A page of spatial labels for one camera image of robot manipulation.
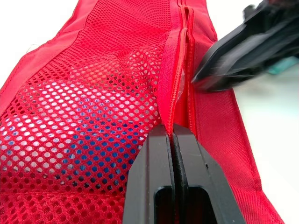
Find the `zipper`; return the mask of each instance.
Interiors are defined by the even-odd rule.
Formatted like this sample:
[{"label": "zipper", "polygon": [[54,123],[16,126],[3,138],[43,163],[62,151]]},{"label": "zipper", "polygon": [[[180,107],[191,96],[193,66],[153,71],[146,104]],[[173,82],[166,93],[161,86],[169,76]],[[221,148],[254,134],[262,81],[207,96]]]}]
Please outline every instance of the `zipper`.
[{"label": "zipper", "polygon": [[182,30],[179,36],[179,50],[178,50],[178,60],[177,60],[177,68],[174,74],[172,91],[171,91],[171,102],[170,102],[170,116],[168,118],[168,122],[166,125],[166,132],[170,138],[172,138],[172,126],[173,126],[173,117],[176,106],[176,101],[178,97],[178,88],[182,75],[182,70],[185,61],[185,51],[186,51],[186,34],[187,34],[187,22],[185,19],[185,10],[181,0],[178,0],[178,8],[181,15],[182,21]]},{"label": "zipper", "polygon": [[195,39],[192,36],[193,32],[193,19],[194,19],[194,11],[192,8],[185,7],[185,11],[188,12],[187,17],[187,43],[188,43],[188,51],[186,56],[186,66],[185,66],[185,75],[186,75],[186,90],[187,90],[187,105],[188,105],[188,121],[189,121],[189,129],[197,136],[196,129],[196,114],[195,114],[195,100],[194,100],[194,87],[191,84],[191,80],[193,77],[194,70],[194,43]]},{"label": "zipper", "polygon": [[167,134],[172,136],[172,126],[174,119],[174,112],[178,96],[178,88],[182,75],[183,68],[185,69],[185,90],[187,91],[187,116],[189,129],[196,135],[196,116],[195,116],[195,102],[194,102],[194,88],[191,84],[193,75],[193,58],[194,58],[194,38],[192,36],[194,11],[189,8],[185,0],[178,0],[178,7],[181,15],[182,30],[179,36],[179,51],[177,68],[174,75],[171,103],[170,103],[170,116],[166,126]]}]

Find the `seam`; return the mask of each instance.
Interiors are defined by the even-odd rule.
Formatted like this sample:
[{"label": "seam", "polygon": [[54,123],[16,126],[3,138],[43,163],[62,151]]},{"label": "seam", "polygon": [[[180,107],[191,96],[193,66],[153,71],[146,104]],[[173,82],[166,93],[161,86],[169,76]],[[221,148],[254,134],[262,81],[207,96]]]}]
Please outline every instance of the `seam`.
[{"label": "seam", "polygon": [[267,211],[268,211],[268,213],[269,213],[269,215],[270,215],[270,218],[271,218],[271,220],[272,220],[272,223],[276,223],[275,222],[275,218],[274,218],[274,215],[273,215],[273,211],[272,211],[272,209],[269,207],[269,204],[268,203],[266,203],[266,201],[265,201],[265,198],[264,197],[262,197],[261,195],[260,195],[260,193],[261,193],[261,191],[262,191],[262,189],[258,189],[258,186],[257,186],[257,179],[255,178],[255,176],[254,176],[254,170],[253,170],[253,164],[252,164],[252,161],[250,160],[250,158],[249,158],[249,150],[251,150],[251,149],[248,149],[248,147],[247,147],[247,144],[245,144],[245,136],[244,136],[244,131],[243,131],[243,129],[242,129],[242,127],[241,127],[241,123],[242,123],[242,120],[241,120],[241,116],[240,116],[240,113],[238,112],[238,105],[237,105],[237,102],[236,102],[236,100],[235,100],[235,96],[234,96],[234,94],[233,94],[233,90],[230,90],[230,98],[231,98],[231,102],[233,103],[233,111],[234,111],[234,113],[235,113],[235,117],[237,118],[237,123],[238,123],[238,129],[239,129],[239,131],[240,131],[240,133],[241,133],[241,139],[242,139],[242,143],[243,143],[243,146],[245,147],[245,151],[246,151],[246,158],[247,158],[247,161],[248,161],[248,163],[249,163],[249,165],[250,165],[250,172],[251,172],[251,174],[252,174],[252,177],[253,177],[253,180],[254,180],[254,187],[255,187],[255,192],[256,192],[256,195],[260,198],[260,200],[261,200],[261,202],[264,204],[264,206],[265,206],[265,208],[267,209]]}]

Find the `red bag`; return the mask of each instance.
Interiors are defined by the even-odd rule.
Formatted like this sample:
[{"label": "red bag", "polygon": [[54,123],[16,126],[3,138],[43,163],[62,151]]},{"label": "red bag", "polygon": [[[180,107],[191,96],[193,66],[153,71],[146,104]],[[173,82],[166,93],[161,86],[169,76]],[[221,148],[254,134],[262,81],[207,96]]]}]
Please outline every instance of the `red bag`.
[{"label": "red bag", "polygon": [[221,165],[247,223],[283,223],[233,91],[190,84],[216,38],[204,0],[79,0],[0,91],[0,222],[120,224],[147,133],[178,123]]}]

